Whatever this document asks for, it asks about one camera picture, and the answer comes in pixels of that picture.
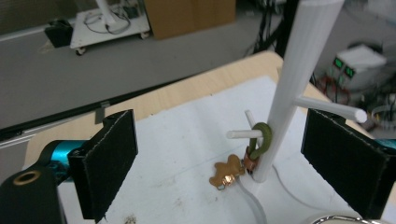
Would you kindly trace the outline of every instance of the gray floor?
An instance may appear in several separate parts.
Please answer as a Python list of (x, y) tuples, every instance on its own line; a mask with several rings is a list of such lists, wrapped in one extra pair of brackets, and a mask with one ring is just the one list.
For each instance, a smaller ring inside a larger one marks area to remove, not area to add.
[[(82, 57), (69, 48), (50, 48), (43, 33), (0, 42), (0, 129), (242, 59), (261, 14), (247, 1), (237, 2), (231, 24), (161, 41), (129, 36), (91, 46)], [(351, 41), (396, 39), (396, 29), (385, 21), (352, 13), (341, 12), (318, 67)], [(0, 149), (0, 182), (21, 169), (25, 148)]]

